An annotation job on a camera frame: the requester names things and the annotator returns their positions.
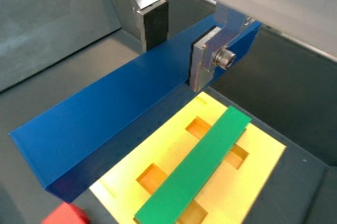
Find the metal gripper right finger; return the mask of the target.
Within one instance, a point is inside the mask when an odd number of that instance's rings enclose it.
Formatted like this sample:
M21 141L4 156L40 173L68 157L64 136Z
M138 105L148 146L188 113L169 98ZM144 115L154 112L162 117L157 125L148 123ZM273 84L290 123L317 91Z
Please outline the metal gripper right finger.
M216 4L214 21L217 25L192 46L188 82L194 92L210 82L217 67L226 70L232 66L236 53L229 44L256 22L250 16L220 3Z

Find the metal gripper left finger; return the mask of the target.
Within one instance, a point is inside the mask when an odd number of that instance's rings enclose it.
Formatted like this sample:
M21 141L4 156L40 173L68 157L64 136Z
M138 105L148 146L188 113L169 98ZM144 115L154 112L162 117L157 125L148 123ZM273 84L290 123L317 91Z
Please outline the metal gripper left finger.
M169 2L166 0L130 0L130 6L142 51L148 51L168 40Z

